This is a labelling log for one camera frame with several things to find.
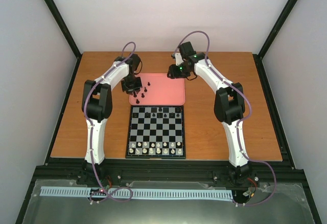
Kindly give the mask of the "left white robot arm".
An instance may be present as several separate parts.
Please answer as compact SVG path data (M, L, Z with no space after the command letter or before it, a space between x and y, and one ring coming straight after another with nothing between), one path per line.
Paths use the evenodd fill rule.
M83 170L94 184L106 180L101 164L105 159L105 127L113 109L112 90L120 83L123 92L134 96L139 93L143 86L135 72L141 62L137 54L119 56L102 76L84 83L82 111L87 123L87 152Z

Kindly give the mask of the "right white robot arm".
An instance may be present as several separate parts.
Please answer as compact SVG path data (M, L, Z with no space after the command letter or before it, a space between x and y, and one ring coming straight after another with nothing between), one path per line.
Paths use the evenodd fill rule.
M179 44L172 58L175 63L168 69L168 78L189 79L194 74L215 93L214 114L223 125L228 143L229 181L234 186L241 185L251 171L243 135L245 99L242 85L224 77L203 52L197 53L193 49L189 41Z

